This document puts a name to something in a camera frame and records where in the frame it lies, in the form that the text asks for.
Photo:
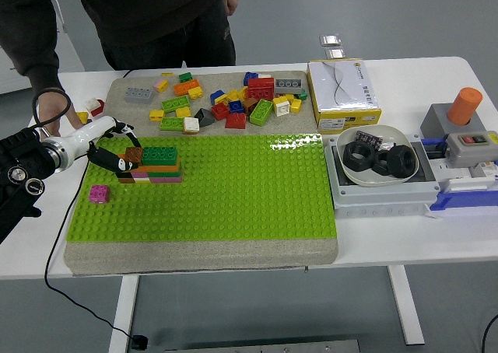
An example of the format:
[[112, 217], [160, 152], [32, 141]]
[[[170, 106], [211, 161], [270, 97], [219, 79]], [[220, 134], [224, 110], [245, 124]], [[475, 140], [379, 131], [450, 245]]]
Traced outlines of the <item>person's right hand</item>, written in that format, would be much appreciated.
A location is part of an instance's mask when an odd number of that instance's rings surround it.
[[83, 123], [77, 116], [71, 100], [67, 100], [67, 98], [65, 97], [64, 91], [55, 89], [51, 92], [42, 93], [38, 97], [38, 118], [40, 122], [45, 122], [55, 117], [55, 120], [45, 125], [47, 131], [51, 135], [60, 135], [59, 115], [66, 109], [67, 105], [69, 105], [69, 108], [65, 112], [65, 116], [67, 117], [68, 122], [74, 129], [81, 128], [83, 126]]

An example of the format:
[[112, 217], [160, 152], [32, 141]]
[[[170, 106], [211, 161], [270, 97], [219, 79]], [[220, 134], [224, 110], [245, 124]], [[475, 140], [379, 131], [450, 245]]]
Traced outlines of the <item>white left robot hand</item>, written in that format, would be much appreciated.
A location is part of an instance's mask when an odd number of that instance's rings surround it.
[[140, 148], [141, 144], [133, 129], [131, 125], [118, 121], [114, 117], [104, 116], [84, 125], [79, 130], [73, 131], [69, 136], [52, 138], [54, 149], [58, 155], [55, 171], [67, 170], [82, 156], [86, 156], [93, 164], [114, 173], [137, 169], [139, 167], [137, 162], [126, 161], [124, 157], [96, 147], [98, 140], [116, 133], [128, 136], [132, 144]]

